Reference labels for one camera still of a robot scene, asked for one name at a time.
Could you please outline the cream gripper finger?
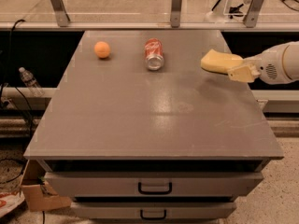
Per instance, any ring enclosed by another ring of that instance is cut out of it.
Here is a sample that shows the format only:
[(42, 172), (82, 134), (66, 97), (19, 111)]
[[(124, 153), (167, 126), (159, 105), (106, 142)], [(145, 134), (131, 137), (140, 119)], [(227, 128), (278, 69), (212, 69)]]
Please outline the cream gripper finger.
[(253, 63), (241, 64), (228, 70), (228, 77), (238, 82), (252, 83), (260, 75)]

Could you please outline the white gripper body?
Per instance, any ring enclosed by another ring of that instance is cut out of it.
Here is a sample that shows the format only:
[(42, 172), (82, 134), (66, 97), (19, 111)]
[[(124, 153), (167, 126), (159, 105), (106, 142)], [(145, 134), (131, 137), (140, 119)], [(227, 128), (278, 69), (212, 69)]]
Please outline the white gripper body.
[(253, 63), (260, 73), (259, 79), (270, 85), (289, 84), (292, 79), (285, 71), (285, 53), (291, 43), (276, 45), (262, 53), (248, 57), (244, 63)]

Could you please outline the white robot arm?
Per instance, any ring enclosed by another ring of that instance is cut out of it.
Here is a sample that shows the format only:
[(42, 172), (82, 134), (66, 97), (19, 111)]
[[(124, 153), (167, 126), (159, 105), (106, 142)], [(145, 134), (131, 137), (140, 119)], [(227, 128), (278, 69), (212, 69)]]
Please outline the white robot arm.
[(233, 81), (252, 83), (257, 78), (266, 84), (290, 84), (299, 80), (299, 42), (288, 42), (248, 57), (227, 71)]

